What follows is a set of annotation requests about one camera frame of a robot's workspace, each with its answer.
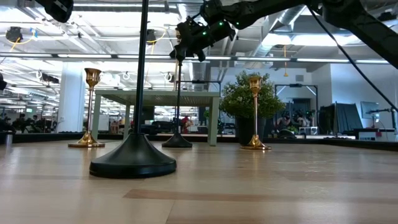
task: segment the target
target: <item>potted plant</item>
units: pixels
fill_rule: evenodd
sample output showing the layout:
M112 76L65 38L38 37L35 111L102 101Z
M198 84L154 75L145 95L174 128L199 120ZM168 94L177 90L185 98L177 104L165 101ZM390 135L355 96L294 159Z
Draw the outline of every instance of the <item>potted plant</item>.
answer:
M261 90L258 96L257 133L262 139L266 119L271 118L285 105L274 94L273 83L269 81L269 74L262 76L259 72L247 73L242 71L236 76L235 83L227 83L222 91L223 97L220 110L229 117L235 118L237 124L236 135L241 145L246 145L254 134L254 98L249 87L249 78L262 77Z

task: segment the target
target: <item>computer monitor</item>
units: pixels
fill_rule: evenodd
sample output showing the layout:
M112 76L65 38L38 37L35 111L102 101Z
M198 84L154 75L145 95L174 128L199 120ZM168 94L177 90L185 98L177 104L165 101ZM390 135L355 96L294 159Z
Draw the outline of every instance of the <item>computer monitor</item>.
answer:
M379 103L361 101L362 119L373 119L378 118L379 113L370 113L379 109Z

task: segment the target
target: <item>green leaves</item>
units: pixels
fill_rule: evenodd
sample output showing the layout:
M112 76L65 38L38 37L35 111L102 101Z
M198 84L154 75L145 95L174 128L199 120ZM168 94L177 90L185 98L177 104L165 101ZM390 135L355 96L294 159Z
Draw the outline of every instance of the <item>green leaves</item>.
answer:
M229 117L252 118L254 116L254 98L250 90L249 78L261 77L259 72L247 74L242 71L236 76L235 83L227 83L222 91L220 110ZM285 105L274 96L273 83L269 81L269 74L262 76L261 90L258 98L258 115L261 118L271 118L283 109Z

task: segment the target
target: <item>ceiling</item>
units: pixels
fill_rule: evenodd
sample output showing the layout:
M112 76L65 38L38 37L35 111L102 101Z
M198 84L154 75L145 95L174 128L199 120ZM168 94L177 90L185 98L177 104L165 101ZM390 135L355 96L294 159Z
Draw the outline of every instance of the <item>ceiling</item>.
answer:
M223 0L224 5L233 4L238 0ZM75 10L71 19L66 24L54 21L47 15L38 4L31 7L20 7L17 3L22 1L2 1L0 3L0 52L8 52L12 49L5 34L10 26L21 27L22 43L13 48L13 52L35 52L35 53L58 53L58 54L138 54L141 7L140 1L89 1L75 0ZM158 41L155 44L147 44L147 54L168 55L177 44L175 38L175 26L183 21L187 15L198 12L202 1L199 0L173 0L168 1L165 7L163 1L151 1L148 13L148 29L154 29ZM397 10L396 0L363 1L369 12L378 15L385 10ZM397 28L396 20L391 26ZM259 19L250 27L239 30L236 40L222 40L217 42L208 55L250 55L264 40L262 28L264 18ZM328 29L338 35L350 36L346 30L341 30L327 24ZM304 9L300 16L294 21L293 29L286 33L288 27L274 31L274 35L288 35L294 38L300 35L325 35L322 28L315 22L314 18ZM380 58L369 47L358 40L345 49L353 58ZM336 46L311 46L289 44L283 48L281 45L271 46L268 52L274 57L306 57L306 58L342 58ZM49 74L61 81L61 61L53 60L23 60L21 58L5 58L0 64L0 72L4 79L15 85L27 85L28 91L15 91L15 94L23 97L33 95L36 98L50 96L42 99L43 102L57 104L59 98L59 87L44 88L47 83L41 82L37 71ZM186 63L182 68L183 79L198 79L195 63ZM217 63L209 63L207 67L218 66ZM284 62L274 62L271 68L279 69L285 66ZM288 67L306 68L308 71L315 69L319 64L314 63L288 63ZM137 62L90 62L85 61L84 67L96 67L104 71L99 88L120 89L134 87L136 85ZM168 74L174 74L176 67L169 62L147 62L145 65L146 88L173 88L169 82ZM217 74L203 75L202 79L216 80Z

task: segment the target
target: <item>black cable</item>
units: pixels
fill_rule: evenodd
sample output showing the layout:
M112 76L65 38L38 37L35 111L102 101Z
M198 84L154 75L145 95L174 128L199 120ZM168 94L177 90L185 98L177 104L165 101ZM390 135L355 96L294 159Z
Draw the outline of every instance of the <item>black cable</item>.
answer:
M373 87L373 89L381 96L383 97L384 100L387 101L387 103L394 108L395 110L398 111L398 108L379 90L377 86L373 84L373 82L367 78L367 76L361 71L361 69L355 64L354 60L347 54L347 52L344 50L344 48L337 42L333 34L331 34L330 31L321 23L321 21L318 19L318 17L315 15L314 11L309 7L308 8L312 14L312 16L315 18L315 20L318 22L318 24L322 27L322 29L332 38L336 44L337 47L341 50L341 52L345 55L345 57L349 60L349 62L353 65L353 67L359 72L359 74Z

